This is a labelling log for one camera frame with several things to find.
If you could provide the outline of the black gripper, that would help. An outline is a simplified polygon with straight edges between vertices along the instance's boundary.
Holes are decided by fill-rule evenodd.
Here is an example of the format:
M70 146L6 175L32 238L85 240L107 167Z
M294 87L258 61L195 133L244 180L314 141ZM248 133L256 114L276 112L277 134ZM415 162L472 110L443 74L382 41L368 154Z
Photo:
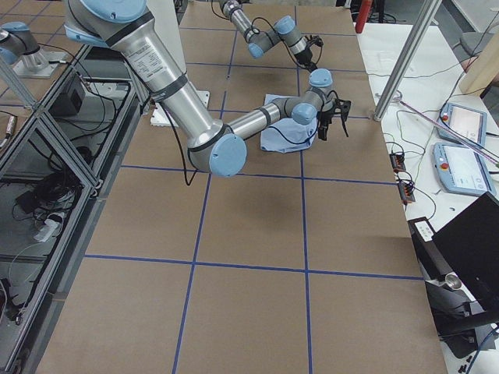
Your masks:
M310 50L310 47L305 46L305 48L294 54L296 58L297 64L302 68L307 70L308 72L312 72L317 69L317 65L313 62L313 53Z
M326 109L323 109L317 117L317 137L320 140L327 141L327 132L329 125L332 123L332 119L335 116L334 113L334 100L330 101L326 105Z

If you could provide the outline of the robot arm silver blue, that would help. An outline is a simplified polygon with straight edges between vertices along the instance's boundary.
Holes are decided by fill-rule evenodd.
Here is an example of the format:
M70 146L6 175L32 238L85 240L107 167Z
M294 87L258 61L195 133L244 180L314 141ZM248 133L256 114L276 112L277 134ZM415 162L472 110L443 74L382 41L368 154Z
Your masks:
M317 120L319 137L325 139L340 106L333 96L331 73L312 62L310 46L315 38L305 38L289 16L262 32L250 22L239 1L219 3L222 13L245 38L253 57L282 42L310 72L310 86L302 96L274 99L224 123L211 117L186 70L179 67L157 35L153 13L145 1L66 1L64 5L67 37L123 55L151 98L186 134L189 161L200 171L221 177L238 174L246 163L246 139L284 118L300 125Z
M283 43L292 61L301 69L312 72L317 69L313 61L313 45L322 48L319 36L304 36L291 16L284 16L274 24L263 17L250 20L242 8L243 1L218 1L223 17L242 34L253 58L261 58L276 45Z

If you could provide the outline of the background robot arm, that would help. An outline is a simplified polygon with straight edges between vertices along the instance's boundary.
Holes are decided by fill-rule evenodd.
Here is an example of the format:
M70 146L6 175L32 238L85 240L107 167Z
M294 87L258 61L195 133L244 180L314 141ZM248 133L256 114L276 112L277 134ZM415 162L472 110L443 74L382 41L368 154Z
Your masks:
M13 21L1 25L1 58L7 65L22 61L24 68L31 73L48 67L41 46L23 22Z

